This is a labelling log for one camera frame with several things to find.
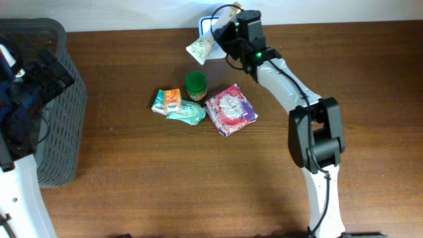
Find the white bamboo print tube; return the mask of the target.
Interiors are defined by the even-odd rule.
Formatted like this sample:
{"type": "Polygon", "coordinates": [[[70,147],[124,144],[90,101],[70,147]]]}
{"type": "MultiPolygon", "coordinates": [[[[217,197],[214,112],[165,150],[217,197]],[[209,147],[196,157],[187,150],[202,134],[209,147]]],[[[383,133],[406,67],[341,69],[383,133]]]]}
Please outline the white bamboo print tube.
{"type": "Polygon", "coordinates": [[[227,56],[213,38],[213,29],[221,28],[229,22],[235,22],[236,16],[243,10],[240,3],[222,5],[211,16],[202,17],[199,22],[199,38],[186,47],[186,51],[200,64],[207,60],[219,60],[227,56]]]}

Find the green lid jar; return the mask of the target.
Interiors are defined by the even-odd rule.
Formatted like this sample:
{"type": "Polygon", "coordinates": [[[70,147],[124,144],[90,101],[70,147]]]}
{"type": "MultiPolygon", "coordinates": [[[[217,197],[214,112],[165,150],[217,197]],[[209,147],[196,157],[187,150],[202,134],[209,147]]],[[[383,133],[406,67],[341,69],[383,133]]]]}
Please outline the green lid jar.
{"type": "Polygon", "coordinates": [[[200,101],[207,95],[208,82],[206,76],[199,71],[189,73],[185,85],[188,96],[194,101],[200,101]]]}

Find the red purple snack packet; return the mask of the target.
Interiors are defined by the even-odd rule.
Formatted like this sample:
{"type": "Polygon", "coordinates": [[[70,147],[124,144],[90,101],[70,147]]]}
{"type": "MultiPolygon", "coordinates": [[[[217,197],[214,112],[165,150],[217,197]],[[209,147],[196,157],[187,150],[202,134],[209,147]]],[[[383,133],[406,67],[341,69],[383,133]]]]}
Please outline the red purple snack packet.
{"type": "Polygon", "coordinates": [[[237,84],[206,101],[206,111],[218,132],[227,137],[257,120],[258,114],[237,84]]]}

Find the teal wipes packet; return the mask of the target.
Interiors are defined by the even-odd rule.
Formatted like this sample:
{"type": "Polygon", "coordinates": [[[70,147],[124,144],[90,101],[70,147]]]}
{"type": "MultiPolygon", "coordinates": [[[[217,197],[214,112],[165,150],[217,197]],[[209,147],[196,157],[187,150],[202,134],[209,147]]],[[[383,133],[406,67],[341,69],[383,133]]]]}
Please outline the teal wipes packet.
{"type": "Polygon", "coordinates": [[[182,100],[182,109],[179,112],[170,112],[166,119],[180,120],[191,126],[197,125],[206,117],[206,108],[198,103],[182,100]]]}

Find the orange tissue pack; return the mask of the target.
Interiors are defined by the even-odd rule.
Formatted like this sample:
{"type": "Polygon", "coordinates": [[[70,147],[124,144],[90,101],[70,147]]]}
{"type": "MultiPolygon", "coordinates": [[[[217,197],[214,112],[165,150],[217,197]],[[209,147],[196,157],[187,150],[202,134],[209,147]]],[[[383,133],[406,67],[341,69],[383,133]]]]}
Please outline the orange tissue pack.
{"type": "Polygon", "coordinates": [[[179,112],[182,109],[182,98],[179,89],[164,91],[165,112],[179,112]]]}

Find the teal tissue pack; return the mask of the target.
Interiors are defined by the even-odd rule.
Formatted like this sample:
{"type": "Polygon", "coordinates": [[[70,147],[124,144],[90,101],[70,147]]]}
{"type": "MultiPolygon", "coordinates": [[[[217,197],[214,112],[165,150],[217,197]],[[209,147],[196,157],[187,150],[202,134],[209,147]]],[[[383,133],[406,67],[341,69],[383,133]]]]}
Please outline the teal tissue pack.
{"type": "Polygon", "coordinates": [[[151,107],[151,110],[155,113],[162,114],[164,116],[167,115],[167,113],[165,112],[165,93],[163,90],[158,91],[155,101],[153,102],[153,106],[151,107]]]}

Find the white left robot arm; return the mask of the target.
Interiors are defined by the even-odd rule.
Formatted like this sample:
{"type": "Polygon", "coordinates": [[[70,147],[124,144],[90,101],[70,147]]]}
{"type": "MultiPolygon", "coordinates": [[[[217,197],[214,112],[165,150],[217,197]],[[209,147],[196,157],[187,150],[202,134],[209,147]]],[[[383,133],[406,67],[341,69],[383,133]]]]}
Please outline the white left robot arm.
{"type": "Polygon", "coordinates": [[[1,236],[56,237],[42,199],[32,141],[33,121],[75,78],[49,50],[26,65],[1,39],[1,236]]]}

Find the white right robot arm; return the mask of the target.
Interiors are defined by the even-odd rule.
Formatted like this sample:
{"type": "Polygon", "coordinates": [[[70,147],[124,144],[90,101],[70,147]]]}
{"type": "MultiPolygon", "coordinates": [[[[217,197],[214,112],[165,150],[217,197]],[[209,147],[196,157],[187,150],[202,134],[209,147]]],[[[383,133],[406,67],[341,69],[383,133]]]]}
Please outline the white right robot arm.
{"type": "Polygon", "coordinates": [[[309,237],[341,237],[338,173],[345,150],[340,106],[322,98],[289,69],[281,54],[267,46],[259,11],[220,17],[210,28],[224,52],[281,104],[289,116],[288,149],[306,180],[310,204],[309,237]]]}

